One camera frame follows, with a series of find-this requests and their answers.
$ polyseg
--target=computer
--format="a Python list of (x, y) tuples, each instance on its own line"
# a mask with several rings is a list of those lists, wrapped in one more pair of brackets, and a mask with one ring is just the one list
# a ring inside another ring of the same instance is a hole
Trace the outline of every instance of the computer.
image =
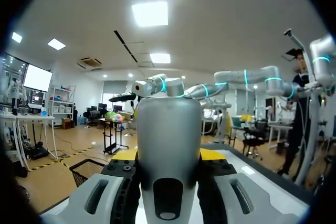
[(106, 109), (107, 108), (107, 104), (105, 103), (98, 103), (98, 110), (102, 110), (102, 109)]
[(114, 105), (113, 106), (113, 111), (114, 112), (122, 111), (122, 106), (120, 106), (120, 105)]

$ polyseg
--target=yellow and black tape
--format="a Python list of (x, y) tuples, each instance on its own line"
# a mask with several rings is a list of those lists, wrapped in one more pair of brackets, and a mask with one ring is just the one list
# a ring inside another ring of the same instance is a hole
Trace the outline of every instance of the yellow and black tape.
[(71, 155), (69, 155), (69, 156), (67, 156), (67, 157), (65, 157), (65, 158), (59, 159), (58, 161), (53, 161), (53, 162), (50, 162), (50, 163), (45, 164), (45, 165), (40, 165), (40, 166), (37, 166), (37, 167), (35, 167), (35, 168), (31, 168), (30, 170), (39, 170), (39, 169), (41, 169), (41, 168), (43, 168), (43, 167), (46, 167), (46, 166), (49, 166), (49, 165), (52, 165), (52, 164), (54, 164), (54, 163), (58, 163), (58, 162), (60, 162), (61, 164), (63, 164), (65, 167), (70, 168), (70, 166), (68, 166), (67, 164), (65, 164), (65, 163), (63, 162), (63, 160), (65, 160), (65, 159), (67, 159), (67, 158), (69, 158), (69, 157), (76, 156), (76, 155), (78, 155), (78, 154), (80, 154), (80, 153), (83, 153), (83, 152), (89, 150), (89, 149), (92, 149), (92, 147), (89, 147), (89, 148), (86, 148), (86, 149), (84, 149), (84, 150), (82, 150), (82, 151), (79, 151), (79, 152), (76, 152), (76, 153), (74, 153), (74, 154), (71, 154)]
[(63, 162), (63, 159), (60, 159), (59, 162), (63, 164), (66, 168), (70, 169), (70, 166), (68, 166), (66, 163)]
[(46, 166), (48, 166), (48, 165), (52, 165), (52, 164), (54, 164), (54, 163), (58, 163), (58, 161), (53, 161), (53, 162), (50, 162), (50, 163), (45, 164), (45, 165), (40, 165), (40, 166), (37, 166), (37, 167), (35, 167), (35, 168), (31, 168), (30, 170), (39, 170), (39, 169), (41, 169), (41, 168), (43, 168), (43, 167), (46, 167)]

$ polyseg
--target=recessed light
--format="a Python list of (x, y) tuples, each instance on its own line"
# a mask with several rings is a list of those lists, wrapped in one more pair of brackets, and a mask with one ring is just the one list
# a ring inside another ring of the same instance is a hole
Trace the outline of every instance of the recessed light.
[(132, 10), (135, 21), (140, 27), (168, 25), (167, 2), (132, 5)]
[(53, 38), (51, 41), (48, 42), (48, 46), (51, 46), (55, 48), (56, 50), (60, 50), (63, 47), (65, 47), (65, 45), (62, 42), (58, 41), (55, 38)]
[(22, 36), (20, 36), (19, 34), (17, 34), (16, 32), (13, 33), (12, 35), (12, 39), (15, 40), (18, 43), (21, 43), (22, 40)]
[(153, 63), (170, 63), (170, 54), (150, 54)]

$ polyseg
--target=yellow object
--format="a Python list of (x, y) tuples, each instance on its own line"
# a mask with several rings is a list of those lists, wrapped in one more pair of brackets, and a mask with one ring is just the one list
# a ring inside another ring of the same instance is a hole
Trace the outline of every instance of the yellow object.
[[(118, 160), (135, 160), (138, 149), (130, 149), (130, 150), (121, 150), (112, 159)], [(201, 157), (202, 160), (217, 160), (217, 159), (225, 159), (225, 156), (219, 152), (207, 150), (201, 148)]]
[(202, 160), (225, 159), (225, 156), (219, 152), (201, 148)]
[(225, 134), (230, 135), (230, 132), (231, 132), (231, 117), (229, 113), (226, 111)]
[(138, 116), (138, 107), (136, 107), (134, 110), (134, 117), (137, 117), (137, 116)]
[(135, 160), (138, 149), (130, 149), (130, 150), (121, 150), (112, 159), (118, 160)]
[(251, 115), (242, 115), (241, 120), (242, 120), (242, 122), (250, 122), (250, 121), (252, 121), (252, 116)]

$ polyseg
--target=trash bin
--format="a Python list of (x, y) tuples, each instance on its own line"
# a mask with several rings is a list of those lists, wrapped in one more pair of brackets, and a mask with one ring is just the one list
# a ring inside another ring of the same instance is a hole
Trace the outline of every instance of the trash bin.
[(77, 187), (87, 181), (93, 174), (101, 173), (105, 164), (101, 164), (91, 159), (85, 159), (82, 162), (70, 167)]

